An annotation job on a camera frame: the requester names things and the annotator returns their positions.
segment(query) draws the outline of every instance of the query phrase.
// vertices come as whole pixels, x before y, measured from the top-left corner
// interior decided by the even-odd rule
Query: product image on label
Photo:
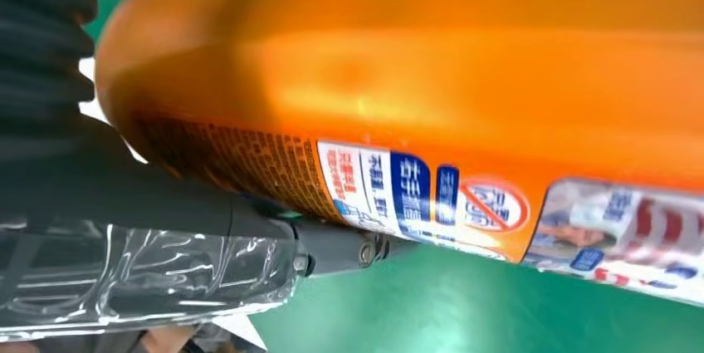
[[[704,198],[618,184],[553,184],[523,262],[704,304]]]

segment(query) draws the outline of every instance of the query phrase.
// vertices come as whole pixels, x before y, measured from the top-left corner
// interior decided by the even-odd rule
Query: orange plastic
[[[126,0],[97,88],[125,138],[177,174],[136,114],[500,180],[528,224],[462,238],[514,262],[556,180],[704,192],[704,0]]]

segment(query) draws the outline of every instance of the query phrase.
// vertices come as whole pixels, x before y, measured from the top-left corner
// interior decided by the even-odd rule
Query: blue label panel
[[[570,267],[580,272],[590,272],[594,270],[601,260],[604,259],[604,253],[597,248],[582,248],[577,253]]]
[[[391,184],[398,227],[409,237],[430,236],[409,229],[407,221],[430,221],[430,169],[420,158],[392,152]]]
[[[435,220],[448,226],[455,225],[457,187],[460,171],[452,166],[439,166],[435,186]]]

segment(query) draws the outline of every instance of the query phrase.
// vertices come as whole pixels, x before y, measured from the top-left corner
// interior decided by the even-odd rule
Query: bottle label
[[[319,142],[325,185],[347,223],[505,260],[488,233],[523,227],[528,204],[510,186],[430,169],[412,154]]]
[[[550,188],[523,263],[704,305],[704,199],[566,180]]]

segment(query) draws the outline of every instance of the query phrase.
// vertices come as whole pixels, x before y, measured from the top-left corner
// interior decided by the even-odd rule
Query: circular icon
[[[468,179],[460,183],[457,212],[459,221],[467,226],[505,233],[526,223],[528,202],[511,186]]]

